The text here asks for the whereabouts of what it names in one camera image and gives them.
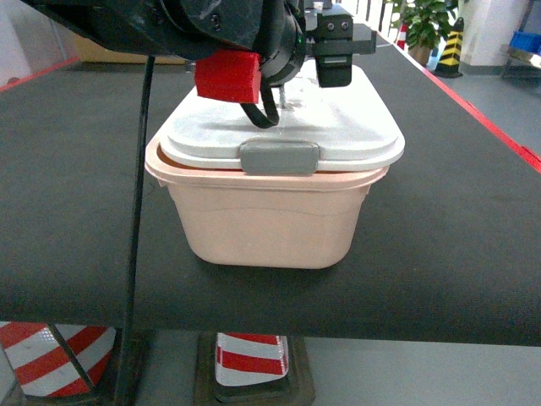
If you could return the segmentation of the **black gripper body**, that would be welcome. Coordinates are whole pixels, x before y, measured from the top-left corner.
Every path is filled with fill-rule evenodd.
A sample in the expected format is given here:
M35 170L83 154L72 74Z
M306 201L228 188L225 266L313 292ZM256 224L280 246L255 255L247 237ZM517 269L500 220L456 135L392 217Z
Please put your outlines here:
M350 85L353 57L375 53L376 31L339 3L308 3L305 19L306 56L314 60L319 86Z

